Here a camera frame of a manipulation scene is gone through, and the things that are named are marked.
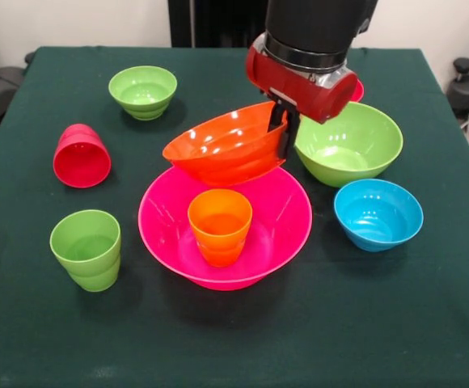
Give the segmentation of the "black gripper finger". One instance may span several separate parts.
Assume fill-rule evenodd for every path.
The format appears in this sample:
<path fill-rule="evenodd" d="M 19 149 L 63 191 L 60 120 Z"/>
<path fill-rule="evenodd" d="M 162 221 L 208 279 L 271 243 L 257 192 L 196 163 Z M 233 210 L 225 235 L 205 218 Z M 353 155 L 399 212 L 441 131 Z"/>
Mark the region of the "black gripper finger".
<path fill-rule="evenodd" d="M 285 129 L 280 136 L 280 141 L 277 149 L 277 156 L 280 159 L 286 160 L 288 157 L 289 149 L 294 146 L 295 138 L 298 133 L 300 125 L 300 113 L 297 110 L 290 110 L 286 113 Z"/>
<path fill-rule="evenodd" d="M 268 132 L 272 132 L 274 129 L 277 129 L 286 123 L 286 108 L 286 104 L 282 101 L 277 101 L 274 103 L 269 117 L 267 129 Z"/>

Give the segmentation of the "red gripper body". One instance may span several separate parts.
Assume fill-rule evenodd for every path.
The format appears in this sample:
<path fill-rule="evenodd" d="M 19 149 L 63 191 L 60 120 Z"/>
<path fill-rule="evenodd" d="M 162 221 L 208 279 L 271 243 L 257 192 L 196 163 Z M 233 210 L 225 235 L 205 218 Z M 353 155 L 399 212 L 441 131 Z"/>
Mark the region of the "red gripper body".
<path fill-rule="evenodd" d="M 267 34 L 259 35 L 248 50 L 250 81 L 269 98 L 289 103 L 319 123 L 338 116 L 353 95 L 357 75 L 344 65 L 327 74 L 295 70 L 271 55 L 265 47 L 267 38 Z"/>

